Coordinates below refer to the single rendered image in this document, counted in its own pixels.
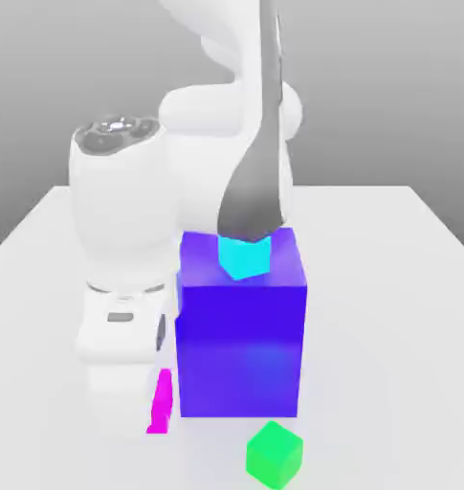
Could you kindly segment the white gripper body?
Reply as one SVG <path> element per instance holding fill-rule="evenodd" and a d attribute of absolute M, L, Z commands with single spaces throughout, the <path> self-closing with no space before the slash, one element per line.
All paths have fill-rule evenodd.
<path fill-rule="evenodd" d="M 79 360 L 88 365 L 152 364 L 157 355 L 156 332 L 80 331 L 76 340 Z"/>

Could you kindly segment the small magenta cube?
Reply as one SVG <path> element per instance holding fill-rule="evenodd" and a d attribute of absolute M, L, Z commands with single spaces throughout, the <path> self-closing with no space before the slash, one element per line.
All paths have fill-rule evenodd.
<path fill-rule="evenodd" d="M 173 406 L 172 373 L 169 368 L 160 370 L 154 392 L 148 434 L 166 434 Z"/>

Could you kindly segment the small cyan cube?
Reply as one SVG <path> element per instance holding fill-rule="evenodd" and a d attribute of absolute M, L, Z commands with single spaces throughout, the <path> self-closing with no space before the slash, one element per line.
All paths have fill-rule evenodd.
<path fill-rule="evenodd" d="M 234 280 L 267 274 L 271 268 L 272 238 L 257 242 L 218 236 L 218 258 L 221 267 Z"/>

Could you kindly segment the small green cube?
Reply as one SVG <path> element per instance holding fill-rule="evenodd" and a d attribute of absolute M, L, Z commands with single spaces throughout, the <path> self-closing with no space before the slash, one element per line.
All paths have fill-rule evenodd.
<path fill-rule="evenodd" d="M 283 488 L 298 473 L 303 439 L 275 421 L 267 422 L 246 446 L 246 471 L 272 490 Z"/>

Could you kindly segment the large blue box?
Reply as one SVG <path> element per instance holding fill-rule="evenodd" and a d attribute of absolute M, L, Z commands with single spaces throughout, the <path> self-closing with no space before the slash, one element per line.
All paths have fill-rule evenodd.
<path fill-rule="evenodd" d="M 272 236 L 269 273 L 233 280 L 218 239 L 186 233 L 175 323 L 183 417 L 294 417 L 307 280 L 295 233 Z"/>

